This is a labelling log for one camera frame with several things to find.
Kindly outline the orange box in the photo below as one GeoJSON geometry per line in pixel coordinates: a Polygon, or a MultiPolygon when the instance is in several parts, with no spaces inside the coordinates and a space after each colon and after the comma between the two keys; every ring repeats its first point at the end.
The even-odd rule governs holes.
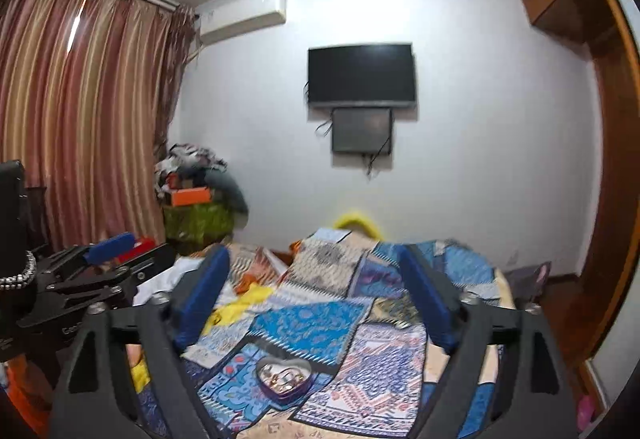
{"type": "Polygon", "coordinates": [[[169,205],[172,207],[208,204],[212,201],[212,191],[206,186],[201,188],[180,188],[169,193],[169,205]]]}

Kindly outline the striped red curtain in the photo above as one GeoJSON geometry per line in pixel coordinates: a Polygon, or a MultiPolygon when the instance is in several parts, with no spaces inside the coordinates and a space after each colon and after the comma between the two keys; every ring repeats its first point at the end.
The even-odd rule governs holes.
{"type": "Polygon", "coordinates": [[[154,168],[194,35],[190,6],[1,0],[1,156],[43,188],[54,247],[164,239],[154,168]]]}

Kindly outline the pile of clothes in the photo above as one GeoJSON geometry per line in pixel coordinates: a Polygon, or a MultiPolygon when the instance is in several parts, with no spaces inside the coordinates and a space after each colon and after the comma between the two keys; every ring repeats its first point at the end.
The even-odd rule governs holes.
{"type": "Polygon", "coordinates": [[[228,170],[227,162],[208,147],[174,144],[167,156],[155,164],[154,190],[158,197],[171,190],[170,176],[175,176],[180,183],[191,181],[194,188],[215,190],[232,211],[248,214],[245,197],[228,170]]]}

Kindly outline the striped orange cloth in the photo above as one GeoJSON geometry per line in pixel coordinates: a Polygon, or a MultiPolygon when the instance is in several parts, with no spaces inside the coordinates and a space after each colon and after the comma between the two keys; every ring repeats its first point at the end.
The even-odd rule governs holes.
{"type": "Polygon", "coordinates": [[[242,244],[229,244],[230,283],[236,295],[246,293],[250,286],[277,285],[281,273],[265,254],[265,249],[242,244]]]}

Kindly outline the black wall television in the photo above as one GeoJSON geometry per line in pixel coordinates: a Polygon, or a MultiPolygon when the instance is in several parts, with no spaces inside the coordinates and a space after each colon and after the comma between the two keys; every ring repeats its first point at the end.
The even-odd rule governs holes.
{"type": "Polygon", "coordinates": [[[313,48],[307,58],[311,107],[416,105],[416,66],[410,43],[313,48]]]}

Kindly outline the orange sleeve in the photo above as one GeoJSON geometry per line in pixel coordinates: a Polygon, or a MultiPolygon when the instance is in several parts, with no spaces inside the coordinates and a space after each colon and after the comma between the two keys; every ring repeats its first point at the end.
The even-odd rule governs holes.
{"type": "Polygon", "coordinates": [[[17,355],[4,366],[14,407],[39,438],[49,437],[53,389],[43,371],[26,355],[17,355]]]}

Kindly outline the white air conditioner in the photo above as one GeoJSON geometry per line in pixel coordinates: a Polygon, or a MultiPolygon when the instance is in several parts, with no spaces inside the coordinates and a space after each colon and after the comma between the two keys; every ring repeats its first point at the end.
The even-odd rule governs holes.
{"type": "Polygon", "coordinates": [[[235,0],[200,17],[201,43],[228,40],[286,22],[286,0],[235,0]]]}

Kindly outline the white crumpled cloth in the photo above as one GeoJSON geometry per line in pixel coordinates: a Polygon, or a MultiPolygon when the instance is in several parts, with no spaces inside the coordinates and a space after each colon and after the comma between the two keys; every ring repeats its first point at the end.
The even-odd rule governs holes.
{"type": "Polygon", "coordinates": [[[159,292],[170,293],[179,283],[184,274],[197,270],[202,258],[179,257],[168,269],[151,277],[138,286],[136,295],[132,300],[134,307],[144,305],[152,295],[159,292]]]}

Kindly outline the blue patchwork bedspread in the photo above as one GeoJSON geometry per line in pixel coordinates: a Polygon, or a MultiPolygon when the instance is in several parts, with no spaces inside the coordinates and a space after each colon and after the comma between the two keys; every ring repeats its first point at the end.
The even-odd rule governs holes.
{"type": "Polygon", "coordinates": [[[208,415],[229,438],[405,438],[449,361],[402,284],[399,246],[321,229],[288,255],[273,293],[181,352],[208,415]],[[289,404],[267,398],[256,363],[306,360],[314,382],[289,404]]]}

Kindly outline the purple heart-shaped tin box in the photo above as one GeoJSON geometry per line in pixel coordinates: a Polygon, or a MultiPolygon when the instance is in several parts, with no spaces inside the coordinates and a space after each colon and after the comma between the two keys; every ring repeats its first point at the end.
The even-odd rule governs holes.
{"type": "Polygon", "coordinates": [[[285,405],[308,393],[314,382],[314,371],[306,360],[267,355],[256,363],[255,377],[267,398],[285,405]]]}

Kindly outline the green patterned cloth-covered stand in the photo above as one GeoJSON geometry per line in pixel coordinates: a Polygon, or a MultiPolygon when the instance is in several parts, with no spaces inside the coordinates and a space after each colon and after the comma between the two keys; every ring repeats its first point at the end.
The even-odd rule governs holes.
{"type": "Polygon", "coordinates": [[[232,234],[234,216],[224,204],[208,203],[163,207],[166,239],[198,248],[232,234]]]}

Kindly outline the yellow printed cloth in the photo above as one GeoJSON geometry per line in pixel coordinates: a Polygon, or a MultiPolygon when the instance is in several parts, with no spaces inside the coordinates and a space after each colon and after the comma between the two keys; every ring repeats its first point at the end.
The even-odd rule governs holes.
{"type": "MultiPolygon", "coordinates": [[[[239,321],[250,306],[262,303],[273,291],[274,288],[271,286],[262,286],[257,283],[250,284],[244,294],[239,295],[230,303],[218,305],[214,309],[201,331],[201,336],[207,335],[215,326],[228,326],[239,321]]],[[[142,393],[142,390],[151,380],[148,368],[143,360],[142,347],[128,344],[126,348],[134,389],[136,389],[136,393],[142,393]]]]}

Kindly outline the yellow plastic chair back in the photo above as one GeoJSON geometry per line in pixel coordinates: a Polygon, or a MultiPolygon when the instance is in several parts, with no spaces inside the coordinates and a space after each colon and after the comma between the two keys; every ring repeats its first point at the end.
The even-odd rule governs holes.
{"type": "Polygon", "coordinates": [[[332,225],[335,230],[357,231],[369,239],[382,241],[382,231],[369,217],[360,211],[349,211],[341,214],[332,225]]]}

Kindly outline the red and white box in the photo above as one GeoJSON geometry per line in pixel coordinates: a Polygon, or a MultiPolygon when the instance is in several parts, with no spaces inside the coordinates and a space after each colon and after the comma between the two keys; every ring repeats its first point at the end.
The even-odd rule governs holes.
{"type": "Polygon", "coordinates": [[[148,251],[152,251],[156,247],[156,242],[152,237],[141,237],[134,242],[134,247],[125,251],[124,253],[116,257],[116,261],[119,265],[128,263],[128,261],[137,258],[148,251]]]}

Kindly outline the small black wall monitor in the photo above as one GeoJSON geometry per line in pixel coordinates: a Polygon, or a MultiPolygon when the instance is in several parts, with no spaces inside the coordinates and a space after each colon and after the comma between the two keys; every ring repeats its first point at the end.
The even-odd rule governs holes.
{"type": "Polygon", "coordinates": [[[390,108],[337,108],[332,112],[333,153],[387,156],[392,153],[393,112],[390,108]]]}

